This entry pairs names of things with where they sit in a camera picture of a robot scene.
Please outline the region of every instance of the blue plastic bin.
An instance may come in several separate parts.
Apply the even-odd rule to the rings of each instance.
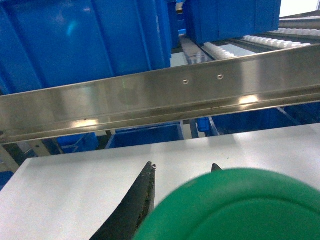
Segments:
[[[280,6],[281,0],[186,0],[186,33],[204,44],[277,30]]]
[[[179,33],[178,33],[178,17],[176,12],[176,0],[166,0],[169,13],[169,24],[171,32],[171,47],[177,48],[179,45]]]
[[[320,102],[287,106],[284,110],[303,125],[320,123]]]
[[[170,67],[164,0],[2,0],[0,29],[3,94]]]
[[[94,151],[99,146],[95,133],[62,136],[57,141],[65,154]]]
[[[0,172],[0,191],[5,187],[13,175],[14,173],[12,171]]]
[[[125,132],[137,131],[137,130],[142,130],[142,129],[158,128],[158,127],[165,127],[165,126],[169,126],[169,125],[179,125],[179,124],[182,125],[183,123],[181,121],[173,121],[173,122],[166,122],[166,123],[160,123],[160,124],[154,124],[154,125],[121,128],[121,129],[115,130],[115,132],[116,133],[125,133]]]
[[[301,125],[301,122],[286,111],[277,108],[213,116],[212,119],[220,135]],[[198,119],[198,130],[199,132],[210,130],[208,118]]]
[[[178,30],[186,29],[185,15],[183,13],[179,13],[176,15]]]
[[[183,139],[181,124],[171,124],[117,132],[110,138],[105,149],[173,142]]]

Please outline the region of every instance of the metal guide rail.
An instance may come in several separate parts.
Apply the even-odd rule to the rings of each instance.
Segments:
[[[0,96],[0,143],[320,101],[319,56],[315,44]]]

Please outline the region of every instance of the white surface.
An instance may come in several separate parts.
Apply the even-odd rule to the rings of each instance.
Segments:
[[[28,159],[0,192],[0,239],[90,239],[148,161],[157,166],[156,205],[212,163],[320,190],[320,124]]]
[[[180,67],[188,65],[188,61],[186,59],[184,52],[174,53],[171,55],[170,59],[171,67]]]
[[[319,0],[282,0],[280,17],[316,11],[318,2]]]

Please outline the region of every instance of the conveyor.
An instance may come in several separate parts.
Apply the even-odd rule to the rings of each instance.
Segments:
[[[310,24],[281,22],[292,29]],[[149,161],[157,166],[156,206],[213,163],[278,172],[320,190],[320,123],[56,156],[42,142],[172,121],[195,126],[202,117],[320,102],[320,37],[306,32],[205,45],[180,36],[188,65],[0,96],[0,170],[17,171],[0,192],[0,236],[90,239]],[[267,39],[283,40],[283,49]],[[221,50],[229,44],[256,54]],[[3,146],[24,141],[39,157],[19,168]]]
[[[305,32],[217,42],[257,53],[221,60],[182,37],[186,66],[0,96],[0,143],[33,140],[39,152],[40,139],[317,102],[320,37]]]

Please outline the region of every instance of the green plastic lid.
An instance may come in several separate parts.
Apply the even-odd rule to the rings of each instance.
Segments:
[[[187,239],[320,240],[320,192],[270,171],[214,171],[169,195],[134,237]]]

